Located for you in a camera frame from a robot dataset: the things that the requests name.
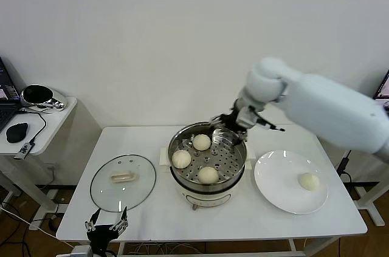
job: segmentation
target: mouse cable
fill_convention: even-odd
[[[37,137],[38,134],[41,133],[42,130],[44,130],[44,128],[47,126],[47,122],[45,121],[45,119],[43,118],[43,116],[41,115],[40,112],[32,112],[32,111],[26,111],[26,110],[18,110],[16,112],[17,114],[25,114],[25,113],[31,113],[31,114],[38,114],[39,117],[41,118],[41,120],[43,120],[44,122],[44,126],[33,136],[33,138],[30,140],[30,143],[33,143],[35,141],[35,138]]]

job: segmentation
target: glass lid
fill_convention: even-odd
[[[121,212],[141,204],[156,183],[153,164],[139,155],[123,155],[103,165],[93,177],[91,197],[102,210]]]

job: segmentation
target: steamed bun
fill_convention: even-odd
[[[203,184],[213,184],[219,180],[219,173],[213,167],[204,167],[199,171],[198,179]]]
[[[205,151],[211,146],[211,140],[209,136],[205,134],[198,134],[193,139],[193,146],[198,151]]]
[[[304,173],[299,176],[298,182],[304,189],[314,191],[320,186],[320,179],[311,173]]]
[[[190,164],[190,154],[187,151],[178,150],[175,151],[173,156],[171,157],[171,161],[173,162],[173,166],[177,169],[184,169]]]

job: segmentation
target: white plate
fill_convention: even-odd
[[[298,176],[315,174],[320,187],[309,191],[301,187]],[[256,161],[255,182],[263,196],[276,207],[296,214],[321,209],[328,197],[328,188],[320,170],[307,158],[292,151],[271,151]]]

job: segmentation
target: laptop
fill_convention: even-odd
[[[19,93],[0,58],[0,131],[20,107]]]
[[[389,115],[389,71],[382,80],[381,85],[379,86],[373,99],[375,99],[379,105],[383,106]]]

